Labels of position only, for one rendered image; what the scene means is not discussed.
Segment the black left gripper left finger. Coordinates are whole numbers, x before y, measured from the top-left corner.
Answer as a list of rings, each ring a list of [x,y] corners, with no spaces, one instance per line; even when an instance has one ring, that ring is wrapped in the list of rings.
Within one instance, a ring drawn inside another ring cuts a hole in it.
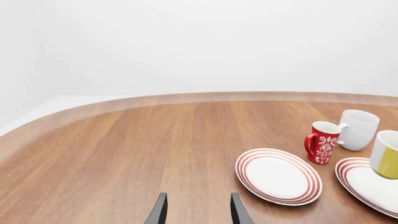
[[[162,192],[144,224],[165,224],[167,219],[167,194]]]

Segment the yellow and white mug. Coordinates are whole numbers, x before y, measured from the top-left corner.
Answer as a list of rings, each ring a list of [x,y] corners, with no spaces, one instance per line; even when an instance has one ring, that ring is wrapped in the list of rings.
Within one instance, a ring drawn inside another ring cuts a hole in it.
[[[377,175],[398,180],[398,131],[377,133],[369,164]]]

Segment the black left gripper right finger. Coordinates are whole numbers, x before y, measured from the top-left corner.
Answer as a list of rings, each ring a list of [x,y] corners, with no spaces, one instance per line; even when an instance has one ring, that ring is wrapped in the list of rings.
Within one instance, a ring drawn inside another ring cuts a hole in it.
[[[230,211],[233,224],[254,224],[236,192],[231,194]]]

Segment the white plate with red rings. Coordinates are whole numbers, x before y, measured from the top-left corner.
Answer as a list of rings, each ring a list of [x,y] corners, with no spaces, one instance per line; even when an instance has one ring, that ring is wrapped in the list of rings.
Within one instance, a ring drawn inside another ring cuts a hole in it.
[[[239,181],[254,195],[271,203],[301,206],[318,199],[323,184],[307,162],[278,149],[252,149],[236,160]]]
[[[369,207],[398,219],[398,180],[377,175],[368,158],[349,157],[336,163],[341,185]]]

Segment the red mug with white pattern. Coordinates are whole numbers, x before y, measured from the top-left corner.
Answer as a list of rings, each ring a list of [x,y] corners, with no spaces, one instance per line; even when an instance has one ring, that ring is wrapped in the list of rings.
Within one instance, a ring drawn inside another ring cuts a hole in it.
[[[315,164],[327,164],[340,133],[341,128],[335,124],[326,121],[312,123],[312,132],[304,139],[308,159]]]

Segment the plain white mug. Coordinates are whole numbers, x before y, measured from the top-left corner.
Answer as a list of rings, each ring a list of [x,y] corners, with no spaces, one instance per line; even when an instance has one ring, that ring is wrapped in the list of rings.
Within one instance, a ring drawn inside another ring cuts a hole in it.
[[[338,143],[350,151],[362,150],[374,137],[379,122],[379,117],[367,111],[345,110],[338,125]]]

